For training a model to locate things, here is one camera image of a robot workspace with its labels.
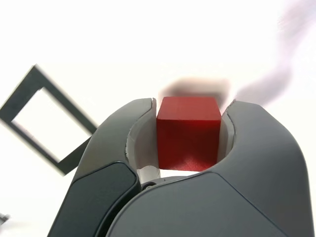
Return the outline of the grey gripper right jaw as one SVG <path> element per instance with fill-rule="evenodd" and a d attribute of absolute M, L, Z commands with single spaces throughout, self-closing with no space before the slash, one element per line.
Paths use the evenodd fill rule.
<path fill-rule="evenodd" d="M 231 151 L 204 172 L 149 188 L 114 219 L 110 237 L 307 237 L 309 181 L 292 134 L 261 106 L 225 111 Z"/>

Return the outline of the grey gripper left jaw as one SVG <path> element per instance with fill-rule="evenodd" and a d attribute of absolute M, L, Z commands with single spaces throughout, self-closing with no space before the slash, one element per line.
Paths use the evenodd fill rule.
<path fill-rule="evenodd" d="M 95 131 L 51 226 L 51 237 L 103 237 L 143 183 L 160 177 L 156 100 L 136 99 Z"/>

